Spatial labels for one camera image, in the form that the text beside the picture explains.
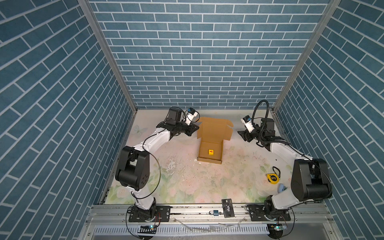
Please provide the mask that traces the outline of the brown cardboard box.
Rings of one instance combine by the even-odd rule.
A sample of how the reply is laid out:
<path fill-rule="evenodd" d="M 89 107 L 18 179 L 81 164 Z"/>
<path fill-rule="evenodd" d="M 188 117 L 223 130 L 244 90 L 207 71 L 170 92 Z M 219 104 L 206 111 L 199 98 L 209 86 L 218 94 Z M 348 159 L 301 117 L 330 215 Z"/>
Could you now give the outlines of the brown cardboard box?
<path fill-rule="evenodd" d="M 230 120 L 202 117 L 197 131 L 201 139 L 198 161 L 222 164 L 224 141 L 230 141 L 234 124 Z"/>

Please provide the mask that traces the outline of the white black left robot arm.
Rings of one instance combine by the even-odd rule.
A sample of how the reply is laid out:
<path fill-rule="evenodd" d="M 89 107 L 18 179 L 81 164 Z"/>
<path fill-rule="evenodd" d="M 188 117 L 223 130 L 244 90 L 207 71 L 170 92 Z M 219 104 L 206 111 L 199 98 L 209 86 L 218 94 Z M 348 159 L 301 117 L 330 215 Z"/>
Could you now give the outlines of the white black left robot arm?
<path fill-rule="evenodd" d="M 131 212 L 138 214 L 141 221 L 150 221 L 157 217 L 156 199 L 154 191 L 150 191 L 147 182 L 150 178 L 150 160 L 155 159 L 154 153 L 173 137 L 185 134 L 190 137 L 199 129 L 195 118 L 200 118 L 200 113 L 189 108 L 186 111 L 179 107 L 171 107 L 166 118 L 160 122 L 155 131 L 141 143 L 121 150 L 115 179 L 123 187 L 129 189 L 135 199 Z"/>

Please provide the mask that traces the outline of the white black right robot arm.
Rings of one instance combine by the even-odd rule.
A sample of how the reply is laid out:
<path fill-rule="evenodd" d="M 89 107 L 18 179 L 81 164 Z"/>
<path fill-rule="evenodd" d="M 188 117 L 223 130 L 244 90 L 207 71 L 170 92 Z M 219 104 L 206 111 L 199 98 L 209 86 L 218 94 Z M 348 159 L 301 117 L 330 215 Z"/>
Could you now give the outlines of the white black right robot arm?
<path fill-rule="evenodd" d="M 242 123 L 246 129 L 238 131 L 238 134 L 244 141 L 250 143 L 256 140 L 258 146 L 293 165 L 290 186 L 280 193 L 268 196 L 264 207 L 255 205 L 256 209 L 251 211 L 253 217 L 260 213 L 261 221 L 275 221 L 284 214 L 288 215 L 288 210 L 292 207 L 322 201 L 332 196 L 333 189 L 325 160 L 307 156 L 282 137 L 276 136 L 273 119 L 262 118 L 258 125 L 253 118 L 245 116 Z"/>

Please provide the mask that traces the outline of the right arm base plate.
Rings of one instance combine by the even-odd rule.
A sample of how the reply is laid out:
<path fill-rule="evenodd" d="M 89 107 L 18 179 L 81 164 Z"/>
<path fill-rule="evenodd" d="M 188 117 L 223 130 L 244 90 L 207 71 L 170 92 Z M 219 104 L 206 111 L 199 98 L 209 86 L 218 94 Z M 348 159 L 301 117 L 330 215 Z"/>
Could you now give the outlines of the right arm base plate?
<path fill-rule="evenodd" d="M 266 208 L 264 205 L 246 205 L 246 211 L 249 213 L 252 222 L 277 222 L 291 220 L 291 216 L 288 210 L 276 210 L 273 207 Z"/>

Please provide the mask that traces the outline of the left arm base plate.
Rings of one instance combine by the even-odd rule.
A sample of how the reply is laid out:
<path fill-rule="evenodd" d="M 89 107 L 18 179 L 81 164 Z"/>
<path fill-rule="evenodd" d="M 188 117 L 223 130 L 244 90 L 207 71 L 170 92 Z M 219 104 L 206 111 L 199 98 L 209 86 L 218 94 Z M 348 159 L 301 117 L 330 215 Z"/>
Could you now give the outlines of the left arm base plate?
<path fill-rule="evenodd" d="M 137 206 L 132 206 L 128 213 L 128 221 L 130 223 L 169 222 L 170 213 L 170 206 L 156 206 L 155 208 L 151 207 L 149 210 L 143 210 Z"/>

